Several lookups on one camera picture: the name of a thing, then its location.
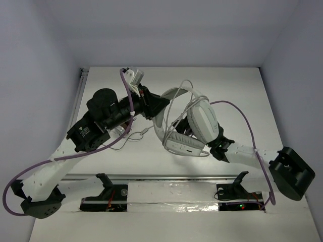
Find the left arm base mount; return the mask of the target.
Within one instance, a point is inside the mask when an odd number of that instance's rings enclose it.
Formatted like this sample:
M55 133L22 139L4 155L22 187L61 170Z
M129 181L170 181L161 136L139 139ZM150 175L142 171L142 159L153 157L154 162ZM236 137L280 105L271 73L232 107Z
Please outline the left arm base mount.
M97 196L81 200L83 212L127 212L128 184L113 184L104 173L96 175L102 183L102 191Z

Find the aluminium rail left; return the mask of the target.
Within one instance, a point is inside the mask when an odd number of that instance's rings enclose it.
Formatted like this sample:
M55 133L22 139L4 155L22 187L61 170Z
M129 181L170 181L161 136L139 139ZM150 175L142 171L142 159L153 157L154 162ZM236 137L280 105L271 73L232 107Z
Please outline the aluminium rail left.
M76 98L75 98L75 102L74 102L74 110L73 110L73 116L72 116L73 119L76 119L77 115L78 115L79 106L80 106L81 99L83 96L84 87L85 87L88 73L89 73L89 68L81 68L79 85L78 85Z

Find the aluminium rail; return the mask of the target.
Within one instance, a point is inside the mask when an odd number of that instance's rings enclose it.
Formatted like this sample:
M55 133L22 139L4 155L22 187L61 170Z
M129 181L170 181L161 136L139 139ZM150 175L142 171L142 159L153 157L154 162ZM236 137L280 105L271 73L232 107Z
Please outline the aluminium rail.
M237 175L107 174L110 180L234 180Z
M79 106L80 106L81 99L83 96L84 87L85 87L88 73L89 73L89 68L81 68L79 85L78 85L76 98L75 98L75 102L74 102L74 110L73 110L73 116L72 116L73 119L76 119L77 115L78 115Z

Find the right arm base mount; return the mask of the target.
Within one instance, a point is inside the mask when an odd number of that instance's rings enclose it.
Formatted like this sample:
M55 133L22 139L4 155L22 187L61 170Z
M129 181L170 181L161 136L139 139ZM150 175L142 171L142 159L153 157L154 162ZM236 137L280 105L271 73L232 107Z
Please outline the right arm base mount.
M241 185L247 171L241 172L232 183L217 184L214 198L219 211L265 211L262 194L247 192Z

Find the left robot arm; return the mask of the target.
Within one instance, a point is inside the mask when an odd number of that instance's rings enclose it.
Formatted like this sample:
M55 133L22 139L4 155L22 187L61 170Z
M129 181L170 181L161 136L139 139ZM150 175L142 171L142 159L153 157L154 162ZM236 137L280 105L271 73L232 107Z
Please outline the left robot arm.
M138 94L127 93L127 97L118 100L112 89L96 91L86 103L88 111L68 130L54 154L37 164L39 169L28 178L15 178L7 185L23 199L24 216L44 219L70 201L87 196L106 199L112 194L113 183L105 173L78 182L64 183L62 179L86 156L103 151L102 145L110 139L112 129L131 123L138 114L152 119L169 104L169 100L150 93L145 86L139 87Z

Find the aluminium rail front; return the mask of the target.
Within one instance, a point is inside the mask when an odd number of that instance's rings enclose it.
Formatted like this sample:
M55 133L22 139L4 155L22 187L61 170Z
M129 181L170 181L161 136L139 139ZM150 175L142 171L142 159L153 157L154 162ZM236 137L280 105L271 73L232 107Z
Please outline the aluminium rail front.
M110 180L234 180L237 175L107 174Z

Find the brown over-ear headphones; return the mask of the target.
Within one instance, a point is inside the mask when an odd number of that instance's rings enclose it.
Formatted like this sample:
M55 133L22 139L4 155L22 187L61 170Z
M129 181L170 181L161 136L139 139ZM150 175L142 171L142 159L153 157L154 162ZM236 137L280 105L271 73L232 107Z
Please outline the brown over-ear headphones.
M125 130L128 128L128 126L129 126L129 122L125 122L125 123L113 128L111 130L111 133L121 136L125 132Z

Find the white over-ear headphones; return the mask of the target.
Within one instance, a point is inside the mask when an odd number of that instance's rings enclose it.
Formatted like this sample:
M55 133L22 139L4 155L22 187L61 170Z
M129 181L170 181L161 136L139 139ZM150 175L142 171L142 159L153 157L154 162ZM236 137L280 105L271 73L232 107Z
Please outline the white over-ear headphones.
M191 87L171 88L162 94L162 98L172 101L187 92L190 92L194 98L186 105L184 112L174 124L175 127L178 127L179 120L186 115L189 127L195 137L180 134L174 128L165 131L163 128L165 108L152 119L154 131L168 152L181 156L201 157L205 145L215 140L219 135L217 117L209 99Z

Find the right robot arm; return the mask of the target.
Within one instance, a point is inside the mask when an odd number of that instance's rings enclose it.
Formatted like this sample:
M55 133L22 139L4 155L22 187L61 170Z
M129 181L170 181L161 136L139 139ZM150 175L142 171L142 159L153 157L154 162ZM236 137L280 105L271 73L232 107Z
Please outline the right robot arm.
M218 197L221 200L244 199L253 192L268 190L270 196L278 191L291 200L300 201L315 178L313 169L290 147L279 151L248 147L226 138L220 125L215 135L208 136L206 128L200 128L187 118L179 122L176 131L189 138L196 137L219 161L244 164L262 171L260 176L242 171L231 184L219 185Z

